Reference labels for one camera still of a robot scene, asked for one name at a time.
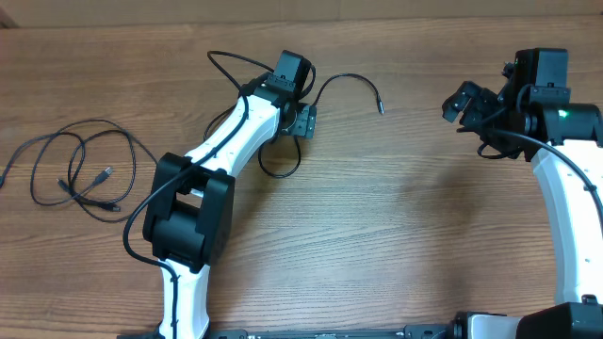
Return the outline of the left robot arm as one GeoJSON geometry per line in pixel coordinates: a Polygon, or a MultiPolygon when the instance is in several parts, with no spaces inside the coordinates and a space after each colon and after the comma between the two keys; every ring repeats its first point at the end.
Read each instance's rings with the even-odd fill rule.
{"type": "Polygon", "coordinates": [[[316,111],[302,98],[314,77],[308,59],[283,51],[275,68],[237,87],[226,119],[200,146],[158,161],[143,223],[164,287],[163,319],[152,337],[209,333],[210,270],[229,238],[236,177],[268,141],[312,135],[316,111]]]}

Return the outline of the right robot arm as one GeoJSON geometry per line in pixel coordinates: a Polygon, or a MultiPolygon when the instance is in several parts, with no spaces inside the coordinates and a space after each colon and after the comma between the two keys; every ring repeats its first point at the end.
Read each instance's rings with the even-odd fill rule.
{"type": "Polygon", "coordinates": [[[465,81],[442,104],[492,159],[524,157],[542,191],[556,263],[554,306],[530,315],[459,312],[432,338],[599,338],[602,335],[602,112],[570,100],[569,53],[516,52],[498,93],[465,81]]]}

